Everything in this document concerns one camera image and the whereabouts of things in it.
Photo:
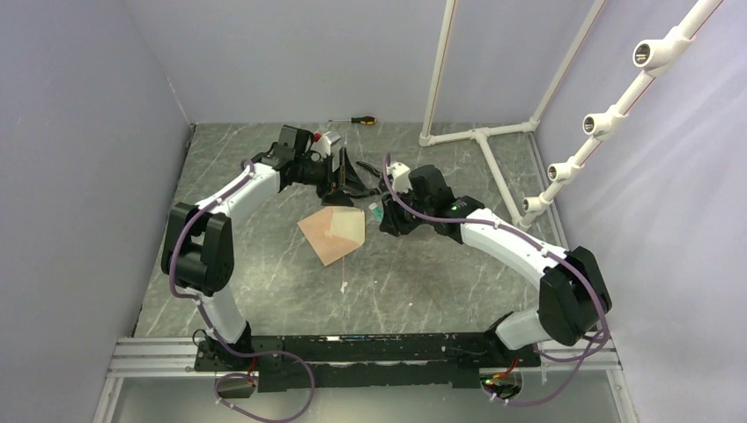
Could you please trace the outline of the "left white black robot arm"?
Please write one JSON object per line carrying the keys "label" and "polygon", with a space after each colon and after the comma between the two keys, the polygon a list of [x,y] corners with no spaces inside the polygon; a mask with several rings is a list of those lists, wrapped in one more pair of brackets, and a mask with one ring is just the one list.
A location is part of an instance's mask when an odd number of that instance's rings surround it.
{"label": "left white black robot arm", "polygon": [[322,204],[353,205],[377,194],[355,172],[339,134],[289,125],[277,141],[240,164],[240,173],[205,199],[179,202],[168,215],[161,270],[175,298],[193,301],[206,325],[206,338],[232,370],[256,356],[250,323],[230,289],[235,257],[233,221],[243,219],[294,184],[310,186]]}

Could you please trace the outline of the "brown paper envelope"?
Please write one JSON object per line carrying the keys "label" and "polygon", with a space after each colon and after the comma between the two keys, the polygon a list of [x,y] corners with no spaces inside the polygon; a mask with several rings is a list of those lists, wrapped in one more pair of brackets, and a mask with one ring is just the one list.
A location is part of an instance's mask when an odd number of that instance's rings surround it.
{"label": "brown paper envelope", "polygon": [[355,207],[326,206],[298,222],[324,266],[360,248],[366,240],[365,213]]}

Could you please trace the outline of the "green white glue stick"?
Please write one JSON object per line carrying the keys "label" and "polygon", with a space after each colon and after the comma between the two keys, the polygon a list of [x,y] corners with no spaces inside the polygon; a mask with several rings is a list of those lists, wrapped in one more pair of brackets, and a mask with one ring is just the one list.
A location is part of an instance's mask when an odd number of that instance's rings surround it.
{"label": "green white glue stick", "polygon": [[370,203],[368,205],[368,209],[374,215],[374,217],[375,217],[375,219],[376,219],[376,221],[378,223],[382,223],[383,222],[384,211],[383,211],[382,207],[378,203]]}

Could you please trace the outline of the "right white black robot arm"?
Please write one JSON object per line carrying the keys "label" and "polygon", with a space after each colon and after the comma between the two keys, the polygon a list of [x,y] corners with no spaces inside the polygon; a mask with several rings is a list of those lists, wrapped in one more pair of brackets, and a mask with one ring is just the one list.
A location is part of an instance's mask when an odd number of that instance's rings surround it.
{"label": "right white black robot arm", "polygon": [[485,353],[505,366],[521,348],[555,341],[572,346],[594,327],[610,336],[606,315],[609,291],[594,254],[583,247],[564,249],[523,232],[473,197],[456,197],[433,165],[410,169],[386,160],[380,182],[380,230],[405,236],[420,226],[460,245],[477,249],[523,276],[538,293],[536,307],[501,317],[488,333]]}

